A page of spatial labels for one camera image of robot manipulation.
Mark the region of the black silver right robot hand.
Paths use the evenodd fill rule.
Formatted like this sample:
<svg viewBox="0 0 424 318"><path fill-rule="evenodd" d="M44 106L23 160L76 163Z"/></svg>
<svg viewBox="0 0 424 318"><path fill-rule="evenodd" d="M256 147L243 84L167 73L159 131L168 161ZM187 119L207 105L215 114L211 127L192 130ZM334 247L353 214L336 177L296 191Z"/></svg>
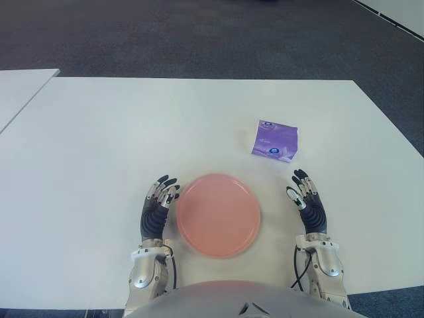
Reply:
<svg viewBox="0 0 424 318"><path fill-rule="evenodd" d="M288 186L286 194L296 205L306 234L327 233L327 216L312 179L302 169L295 170L292 181L298 191Z"/></svg>

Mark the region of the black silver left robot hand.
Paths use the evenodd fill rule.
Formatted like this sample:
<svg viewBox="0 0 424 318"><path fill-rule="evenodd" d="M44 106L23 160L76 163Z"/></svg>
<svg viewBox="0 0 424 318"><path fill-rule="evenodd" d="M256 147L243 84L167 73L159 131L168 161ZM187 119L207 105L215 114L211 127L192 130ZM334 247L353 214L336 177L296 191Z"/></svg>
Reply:
<svg viewBox="0 0 424 318"><path fill-rule="evenodd" d="M170 206L180 196L177 181L177 178L165 175L157 179L148 190L140 218L142 242L162 240Z"/></svg>

